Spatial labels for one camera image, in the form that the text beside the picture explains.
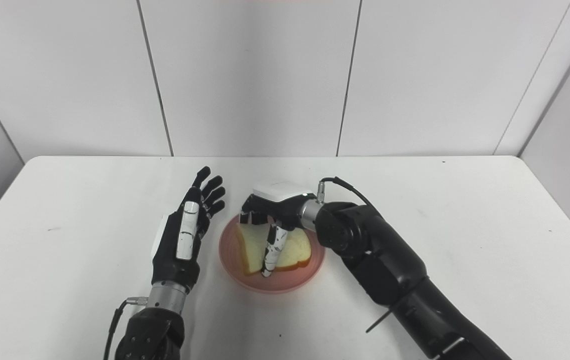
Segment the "pink plate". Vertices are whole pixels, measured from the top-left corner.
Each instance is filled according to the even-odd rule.
[[[239,217],[235,216],[225,226],[218,243],[218,255],[223,268],[243,287],[263,294],[282,294],[291,292],[312,280],[319,271],[325,257],[325,248],[319,244],[315,232],[305,230],[312,247],[312,257],[309,264],[290,271],[274,271],[271,276],[263,277],[260,273],[246,275],[243,273],[241,247],[235,232]]]

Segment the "black cable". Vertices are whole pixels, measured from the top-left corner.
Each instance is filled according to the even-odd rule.
[[[116,326],[119,325],[119,320],[121,315],[123,315],[123,309],[127,305],[127,300],[123,301],[118,309],[114,310],[114,316],[111,318],[111,324],[109,324],[109,333],[107,333],[107,343],[105,344],[105,354],[102,356],[102,360],[109,360],[110,348],[112,347],[112,339],[114,339],[114,333],[116,332]]]
[[[362,200],[363,203],[365,203],[365,205],[367,205],[368,207],[372,207],[377,213],[380,214],[379,210],[376,209],[376,207],[374,207],[374,205],[372,205],[372,203],[365,197],[365,195],[363,195],[360,191],[356,190],[355,187],[353,187],[349,182],[343,180],[342,178],[335,176],[335,177],[324,177],[321,178],[321,182],[325,183],[325,182],[331,182],[334,183],[342,188],[347,189],[348,191],[353,192],[354,194],[356,194],[356,196],[358,196],[358,198],[360,200]]]

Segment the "white bread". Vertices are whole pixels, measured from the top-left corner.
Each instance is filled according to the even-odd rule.
[[[269,232],[270,224],[268,223],[262,225],[236,224],[235,233],[241,248],[241,260],[245,275],[252,275],[261,271]],[[285,248],[278,257],[274,271],[290,271],[305,267],[310,263],[311,256],[312,248],[308,235],[300,228],[296,228],[287,234]]]

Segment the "silver metal joint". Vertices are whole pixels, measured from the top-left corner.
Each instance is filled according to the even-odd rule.
[[[145,306],[148,304],[148,297],[147,296],[132,296],[125,299],[125,302],[128,305],[138,305],[138,306]]]
[[[152,285],[146,308],[165,309],[180,315],[186,298],[187,287],[174,281],[157,281]]]
[[[310,199],[305,201],[303,207],[298,213],[300,224],[303,225],[303,228],[311,231],[317,230],[317,215],[322,207],[323,203],[319,203],[316,200]]]
[[[325,182],[318,182],[318,190],[316,191],[316,202],[323,204],[325,202]]]

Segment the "robotic hand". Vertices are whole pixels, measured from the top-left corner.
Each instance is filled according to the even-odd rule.
[[[352,191],[365,205],[324,202],[325,182]],[[323,178],[317,195],[290,182],[259,184],[245,201],[239,221],[274,220],[262,275],[269,276],[287,231],[315,231],[319,243],[342,257],[354,278],[378,305],[388,308],[420,349],[438,360],[510,360],[500,347],[461,314],[427,276],[424,262],[363,194],[338,177]]]
[[[191,188],[165,225],[152,264],[152,289],[145,298],[128,298],[116,310],[109,328],[105,359],[109,355],[111,335],[125,304],[145,305],[129,319],[125,336],[116,348],[116,360],[179,360],[185,339],[181,312],[187,294],[199,278],[201,268],[196,259],[201,239],[210,227],[210,219],[225,207],[223,178],[216,176],[201,189],[210,175],[205,166],[196,174]]]

